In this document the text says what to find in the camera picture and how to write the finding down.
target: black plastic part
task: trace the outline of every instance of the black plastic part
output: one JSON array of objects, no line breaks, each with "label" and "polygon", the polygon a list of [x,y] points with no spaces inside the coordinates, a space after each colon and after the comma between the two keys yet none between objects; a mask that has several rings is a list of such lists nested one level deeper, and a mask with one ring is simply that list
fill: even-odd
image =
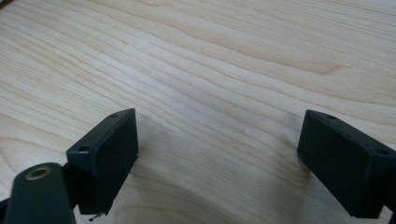
[{"label": "black plastic part", "polygon": [[42,163],[17,175],[5,223],[75,223],[59,164]]},{"label": "black plastic part", "polygon": [[396,213],[393,213],[392,217],[390,218],[389,224],[396,224]]},{"label": "black plastic part", "polygon": [[79,175],[66,175],[69,186],[78,186],[71,204],[78,203],[83,215],[107,214],[138,157],[134,109],[102,120],[70,147],[66,155],[65,170]]},{"label": "black plastic part", "polygon": [[297,152],[351,216],[378,218],[395,203],[396,152],[340,119],[307,110]]},{"label": "black plastic part", "polygon": [[5,199],[0,202],[0,224],[3,224],[6,219],[7,205],[8,205],[8,199]]}]

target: screw hole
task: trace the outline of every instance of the screw hole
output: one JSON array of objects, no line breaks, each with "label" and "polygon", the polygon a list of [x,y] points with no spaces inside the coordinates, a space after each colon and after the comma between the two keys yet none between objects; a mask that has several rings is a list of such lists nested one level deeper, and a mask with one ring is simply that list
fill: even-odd
[{"label": "screw hole", "polygon": [[385,149],[376,149],[375,151],[378,152],[379,154],[382,154],[382,155],[388,155],[389,154],[389,152],[387,150],[385,150]]},{"label": "screw hole", "polygon": [[29,172],[26,175],[26,179],[28,180],[37,180],[39,178],[42,178],[50,173],[50,168],[47,166],[43,167],[38,167],[34,169],[33,171]]},{"label": "screw hole", "polygon": [[78,151],[88,151],[89,147],[80,147]]}]

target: light wood surface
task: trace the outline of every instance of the light wood surface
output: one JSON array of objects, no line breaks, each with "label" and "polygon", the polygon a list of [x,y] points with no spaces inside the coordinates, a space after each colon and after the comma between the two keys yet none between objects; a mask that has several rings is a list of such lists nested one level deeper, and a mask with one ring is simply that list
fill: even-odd
[{"label": "light wood surface", "polygon": [[387,223],[350,217],[296,148],[306,109],[396,148],[395,71],[393,0],[14,0],[0,199],[134,107],[140,159],[94,223]]}]

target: wood grain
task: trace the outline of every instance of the wood grain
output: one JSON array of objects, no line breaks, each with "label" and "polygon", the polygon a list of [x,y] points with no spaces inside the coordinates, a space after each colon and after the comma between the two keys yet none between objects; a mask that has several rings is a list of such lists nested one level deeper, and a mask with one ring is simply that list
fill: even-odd
[{"label": "wood grain", "polygon": [[95,223],[387,223],[349,217],[296,148],[306,109],[396,148],[395,24],[390,0],[12,1],[0,199],[134,107],[140,159]]}]

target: wooden table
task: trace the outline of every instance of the wooden table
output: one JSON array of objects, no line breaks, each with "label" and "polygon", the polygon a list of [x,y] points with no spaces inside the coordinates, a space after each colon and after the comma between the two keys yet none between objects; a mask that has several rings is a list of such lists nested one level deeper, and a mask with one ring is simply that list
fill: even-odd
[{"label": "wooden table", "polygon": [[140,159],[95,223],[387,223],[350,217],[296,148],[306,109],[396,148],[395,25],[392,0],[14,0],[0,199],[134,107]]}]

